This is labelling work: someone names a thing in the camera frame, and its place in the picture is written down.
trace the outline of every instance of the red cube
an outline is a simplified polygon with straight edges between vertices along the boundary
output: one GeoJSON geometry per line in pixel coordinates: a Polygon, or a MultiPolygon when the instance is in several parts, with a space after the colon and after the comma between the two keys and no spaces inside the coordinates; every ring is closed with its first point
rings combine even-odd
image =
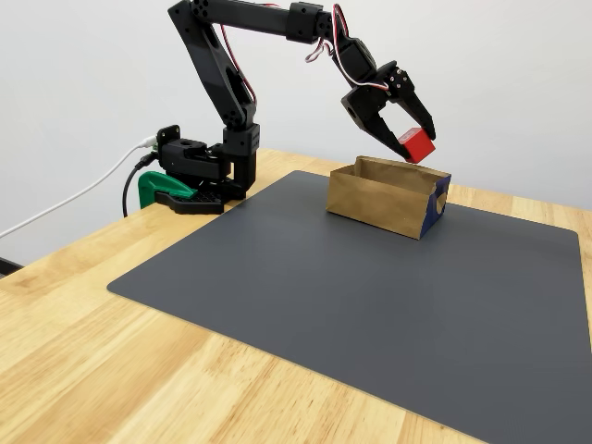
{"type": "Polygon", "coordinates": [[[410,154],[405,159],[410,164],[419,164],[428,154],[436,149],[426,132],[421,128],[411,128],[399,137],[399,143],[407,148],[410,154]]]}

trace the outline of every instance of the gray mat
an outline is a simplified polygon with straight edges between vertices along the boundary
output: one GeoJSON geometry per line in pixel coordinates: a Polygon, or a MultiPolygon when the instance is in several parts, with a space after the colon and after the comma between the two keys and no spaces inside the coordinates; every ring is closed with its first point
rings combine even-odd
{"type": "Polygon", "coordinates": [[[484,441],[592,442],[574,232],[448,204],[412,240],[326,197],[292,173],[108,288],[484,441]]]}

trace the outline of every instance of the white cable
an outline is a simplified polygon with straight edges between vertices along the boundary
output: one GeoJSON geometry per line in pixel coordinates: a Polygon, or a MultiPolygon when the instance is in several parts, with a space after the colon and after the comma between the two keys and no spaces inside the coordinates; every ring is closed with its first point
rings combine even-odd
{"type": "Polygon", "coordinates": [[[47,208],[46,210],[42,211],[38,215],[33,216],[33,217],[30,217],[29,219],[27,219],[27,220],[19,223],[18,225],[14,226],[13,228],[9,228],[6,231],[3,231],[2,233],[0,233],[0,239],[4,238],[5,236],[9,235],[10,233],[13,233],[13,232],[17,231],[18,229],[21,229],[21,228],[29,225],[31,222],[34,222],[35,220],[39,219],[40,217],[43,217],[45,215],[48,215],[52,211],[55,211],[57,208],[60,208],[60,207],[64,206],[65,204],[69,204],[74,199],[78,199],[79,197],[82,196],[82,194],[85,194],[86,192],[92,190],[94,187],[96,187],[97,185],[99,185],[103,180],[105,180],[109,176],[111,176],[113,174],[113,172],[116,169],[118,169],[119,166],[121,164],[123,164],[123,162],[128,157],[130,157],[130,155],[134,151],[136,151],[139,148],[151,148],[154,145],[156,145],[156,136],[147,137],[146,139],[144,139],[143,141],[141,141],[139,144],[137,144],[136,146],[134,146],[132,149],[130,149],[123,157],[121,157],[121,159],[119,159],[119,161],[109,171],[107,171],[100,179],[98,179],[92,185],[89,185],[84,190],[77,192],[76,194],[74,194],[71,197],[68,197],[65,201],[62,201],[60,203],[57,203],[56,205],[52,206],[51,208],[47,208]]]}
{"type": "MultiPolygon", "coordinates": [[[[339,68],[341,69],[341,72],[354,85],[358,85],[358,86],[373,86],[374,88],[378,88],[379,90],[388,91],[389,90],[389,86],[386,83],[384,83],[382,85],[379,85],[378,83],[358,83],[357,81],[355,81],[354,79],[352,79],[352,77],[345,71],[345,68],[341,64],[341,57],[339,57],[339,46],[338,46],[338,43],[337,43],[337,21],[335,21],[335,18],[336,18],[336,14],[335,14],[336,9],[339,9],[339,11],[341,11],[341,6],[339,6],[339,4],[335,4],[335,5],[333,5],[333,9],[331,9],[331,17],[333,19],[333,47],[335,48],[335,54],[337,56],[337,61],[339,63],[339,68]]],[[[341,24],[342,24],[343,28],[345,30],[347,30],[347,26],[343,22],[343,16],[342,16],[342,13],[341,12],[339,13],[339,18],[341,19],[341,24]]]]}

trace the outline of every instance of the wooden tabletop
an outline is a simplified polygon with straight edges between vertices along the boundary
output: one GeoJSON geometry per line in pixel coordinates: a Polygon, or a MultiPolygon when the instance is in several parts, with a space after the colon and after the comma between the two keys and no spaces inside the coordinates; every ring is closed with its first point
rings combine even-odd
{"type": "MultiPolygon", "coordinates": [[[[260,150],[250,194],[342,166],[260,150]]],[[[448,201],[577,231],[590,306],[592,213],[455,185],[448,201]]],[[[151,205],[0,279],[0,442],[480,442],[105,289],[213,218],[151,205]]]]}

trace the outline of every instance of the cardboard box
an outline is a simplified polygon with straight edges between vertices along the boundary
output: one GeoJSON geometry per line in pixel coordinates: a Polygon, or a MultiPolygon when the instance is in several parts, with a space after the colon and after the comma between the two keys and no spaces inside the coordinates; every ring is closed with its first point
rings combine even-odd
{"type": "Polygon", "coordinates": [[[331,172],[327,210],[421,239],[444,214],[450,174],[359,156],[331,172]]]}

